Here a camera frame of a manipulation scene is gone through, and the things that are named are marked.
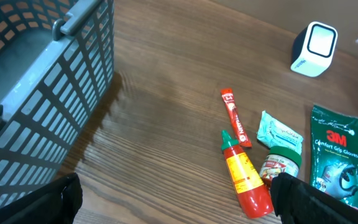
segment gloves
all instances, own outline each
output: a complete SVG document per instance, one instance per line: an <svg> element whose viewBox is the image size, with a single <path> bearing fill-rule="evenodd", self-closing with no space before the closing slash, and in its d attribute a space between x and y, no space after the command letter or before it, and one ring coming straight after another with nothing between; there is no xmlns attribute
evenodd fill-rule
<svg viewBox="0 0 358 224"><path fill-rule="evenodd" d="M338 200L353 196L358 191L358 187L353 185L344 189L342 180L349 182L348 174L354 175L355 171L356 167L352 164L340 163L326 166L321 176L321 179L324 180L325 192Z"/></svg>

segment jar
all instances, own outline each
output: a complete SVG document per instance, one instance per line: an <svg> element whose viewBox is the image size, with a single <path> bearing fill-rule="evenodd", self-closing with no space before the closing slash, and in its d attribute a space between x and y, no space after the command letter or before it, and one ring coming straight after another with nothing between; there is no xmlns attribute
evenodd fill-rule
<svg viewBox="0 0 358 224"><path fill-rule="evenodd" d="M282 146L273 146L270 148L259 175L265 184L270 186L273 178L281 172L297 177L301 163L302 157L294 150Z"/></svg>

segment red packet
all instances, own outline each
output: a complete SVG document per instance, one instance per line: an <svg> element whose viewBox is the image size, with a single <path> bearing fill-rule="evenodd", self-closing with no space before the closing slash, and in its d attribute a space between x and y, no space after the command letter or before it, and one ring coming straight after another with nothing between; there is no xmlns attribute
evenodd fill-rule
<svg viewBox="0 0 358 224"><path fill-rule="evenodd" d="M242 127L239 119L239 113L237 111L236 104L234 103L233 91L231 88L225 88L221 90L223 102L226 105L227 113L230 117L230 123L236 134L237 139L241 146L252 147L251 141L244 128Z"/></svg>

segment light blue packet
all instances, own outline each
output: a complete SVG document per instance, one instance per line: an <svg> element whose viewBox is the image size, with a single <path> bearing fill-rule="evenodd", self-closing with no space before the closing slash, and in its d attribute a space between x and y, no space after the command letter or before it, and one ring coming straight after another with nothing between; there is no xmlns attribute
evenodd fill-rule
<svg viewBox="0 0 358 224"><path fill-rule="evenodd" d="M257 138L269 148L283 146L294 150L299 155L302 153L303 137L266 111L262 112Z"/></svg>

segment yellow label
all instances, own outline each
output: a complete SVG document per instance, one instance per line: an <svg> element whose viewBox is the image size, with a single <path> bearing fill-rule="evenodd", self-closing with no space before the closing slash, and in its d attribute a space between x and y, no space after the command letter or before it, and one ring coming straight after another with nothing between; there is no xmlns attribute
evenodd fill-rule
<svg viewBox="0 0 358 224"><path fill-rule="evenodd" d="M246 153L243 152L232 156L226 159L226 162L237 194L255 189L264 184Z"/></svg>

